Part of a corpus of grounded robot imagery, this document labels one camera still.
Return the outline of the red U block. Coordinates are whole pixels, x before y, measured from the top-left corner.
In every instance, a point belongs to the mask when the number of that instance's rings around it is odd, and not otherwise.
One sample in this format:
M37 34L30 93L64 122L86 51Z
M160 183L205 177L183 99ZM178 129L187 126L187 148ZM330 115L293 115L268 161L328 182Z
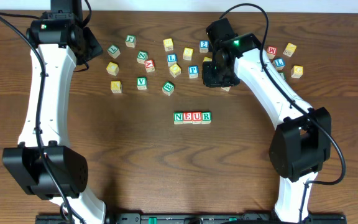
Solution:
M195 111L191 113L192 115L192 123L193 124L201 124L202 123L202 112Z

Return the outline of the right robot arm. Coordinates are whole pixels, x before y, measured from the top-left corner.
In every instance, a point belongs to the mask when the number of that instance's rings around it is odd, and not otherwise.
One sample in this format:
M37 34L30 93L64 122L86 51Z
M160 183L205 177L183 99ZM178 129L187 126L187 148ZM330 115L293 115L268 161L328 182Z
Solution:
M275 129L268 150L280 176L274 212L282 222L306 220L311 186L331 153L330 114L314 109L291 89L254 34L207 35L213 59L203 64L204 84L214 88L244 82L253 92Z

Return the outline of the green N block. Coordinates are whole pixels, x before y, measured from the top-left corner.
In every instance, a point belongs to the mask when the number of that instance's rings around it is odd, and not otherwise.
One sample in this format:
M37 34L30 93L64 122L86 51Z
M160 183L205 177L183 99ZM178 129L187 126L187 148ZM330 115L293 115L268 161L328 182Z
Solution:
M174 124L183 124L183 112L174 112L173 122Z

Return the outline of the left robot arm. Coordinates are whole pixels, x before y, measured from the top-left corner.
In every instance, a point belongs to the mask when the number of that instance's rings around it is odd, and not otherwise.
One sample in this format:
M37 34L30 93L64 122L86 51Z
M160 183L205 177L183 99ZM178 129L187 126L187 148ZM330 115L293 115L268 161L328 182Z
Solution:
M102 53L80 12L52 11L34 20L26 40L32 82L17 147L2 162L27 195L60 207L62 222L108 223L106 204L88 187L86 159L70 149L67 113L75 67Z

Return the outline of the red E block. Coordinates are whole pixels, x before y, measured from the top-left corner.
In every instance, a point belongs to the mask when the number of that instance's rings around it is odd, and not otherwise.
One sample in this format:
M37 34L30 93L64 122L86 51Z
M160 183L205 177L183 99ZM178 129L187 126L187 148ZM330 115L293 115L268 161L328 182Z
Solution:
M184 112L183 113L183 123L184 124L192 124L193 123L192 112Z

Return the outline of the green R block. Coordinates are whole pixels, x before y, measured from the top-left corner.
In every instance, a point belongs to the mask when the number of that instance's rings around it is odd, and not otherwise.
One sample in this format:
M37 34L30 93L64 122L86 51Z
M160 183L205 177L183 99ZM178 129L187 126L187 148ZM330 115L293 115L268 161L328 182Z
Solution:
M202 112L201 115L202 115L202 121L201 121L202 124L209 124L212 121L210 111Z

